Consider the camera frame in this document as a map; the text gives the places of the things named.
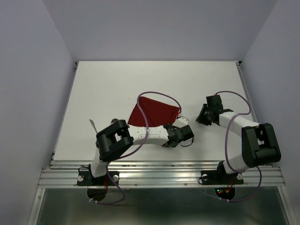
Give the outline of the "dark red cloth napkin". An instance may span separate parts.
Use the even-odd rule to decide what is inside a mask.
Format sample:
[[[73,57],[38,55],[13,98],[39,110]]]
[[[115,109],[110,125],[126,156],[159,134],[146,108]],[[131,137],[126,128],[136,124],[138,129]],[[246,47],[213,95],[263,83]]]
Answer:
[[[180,112],[180,108],[177,106],[168,105],[147,97],[140,97],[139,105],[146,116],[148,127],[173,124]],[[128,124],[136,127],[146,127],[146,122],[137,104],[133,108]]]

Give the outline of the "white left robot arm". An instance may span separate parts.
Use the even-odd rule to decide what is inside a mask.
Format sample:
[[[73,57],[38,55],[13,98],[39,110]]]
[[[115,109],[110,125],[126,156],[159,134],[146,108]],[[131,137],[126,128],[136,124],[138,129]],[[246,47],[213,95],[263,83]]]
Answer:
[[[106,175],[106,166],[134,145],[140,149],[145,144],[175,148],[181,142],[192,140],[194,134],[188,119],[180,117],[173,124],[158,127],[137,127],[125,120],[117,120],[96,134],[96,153],[90,163],[88,179],[95,185],[101,184]]]

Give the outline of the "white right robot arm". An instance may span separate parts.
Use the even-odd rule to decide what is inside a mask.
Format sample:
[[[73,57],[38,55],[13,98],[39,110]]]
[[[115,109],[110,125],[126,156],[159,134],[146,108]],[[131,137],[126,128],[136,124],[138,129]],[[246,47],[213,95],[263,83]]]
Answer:
[[[243,173],[249,168],[273,164],[281,160],[281,152],[274,128],[269,123],[257,123],[243,118],[251,113],[235,113],[225,109],[218,93],[206,97],[196,122],[210,126],[216,124],[226,128],[225,161],[216,170],[216,179],[226,183],[233,177],[233,173]],[[241,153],[229,158],[228,137],[232,131],[241,138]]]

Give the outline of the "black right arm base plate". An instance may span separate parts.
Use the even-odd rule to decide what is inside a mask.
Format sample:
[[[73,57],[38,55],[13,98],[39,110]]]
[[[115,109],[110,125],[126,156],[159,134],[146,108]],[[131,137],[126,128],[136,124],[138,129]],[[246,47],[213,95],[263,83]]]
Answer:
[[[198,178],[198,183],[202,185],[242,185],[244,180],[239,180],[237,174],[227,174],[218,172],[217,170],[202,170],[201,176]]]

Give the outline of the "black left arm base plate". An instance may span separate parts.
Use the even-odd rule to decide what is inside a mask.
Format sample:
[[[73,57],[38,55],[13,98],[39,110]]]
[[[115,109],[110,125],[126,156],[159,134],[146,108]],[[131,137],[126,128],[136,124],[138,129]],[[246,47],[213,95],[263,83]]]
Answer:
[[[115,186],[109,179],[108,175],[105,174],[101,177],[93,177],[90,166],[81,166],[78,168],[77,186],[80,187],[91,187],[91,186],[102,186],[110,187]]]

